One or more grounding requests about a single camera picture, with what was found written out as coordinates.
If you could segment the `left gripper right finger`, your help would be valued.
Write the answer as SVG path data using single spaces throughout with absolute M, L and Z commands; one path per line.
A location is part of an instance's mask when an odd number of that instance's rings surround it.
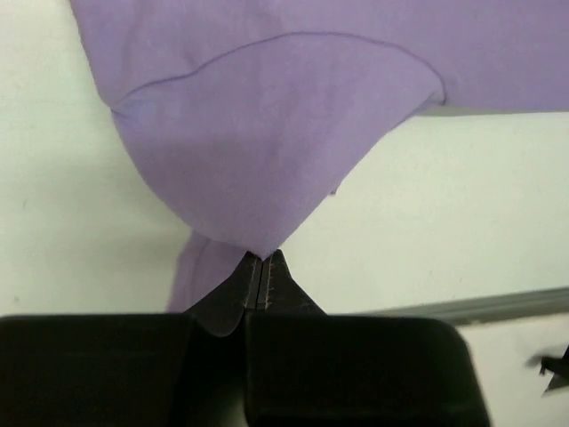
M 244 317 L 251 426 L 487 426 L 469 347 L 433 318 L 328 315 L 281 252 Z

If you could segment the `purple t-shirt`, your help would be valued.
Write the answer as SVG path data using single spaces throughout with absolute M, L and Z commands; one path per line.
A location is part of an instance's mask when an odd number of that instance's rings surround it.
M 568 108 L 565 1 L 74 1 L 142 179 L 192 230 L 170 307 L 274 252 L 436 105 Z

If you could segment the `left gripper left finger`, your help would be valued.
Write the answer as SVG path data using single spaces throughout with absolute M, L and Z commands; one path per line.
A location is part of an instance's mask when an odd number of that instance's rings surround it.
M 247 254 L 179 314 L 2 318 L 2 425 L 187 425 L 195 407 L 241 375 L 240 324 L 261 269 Z

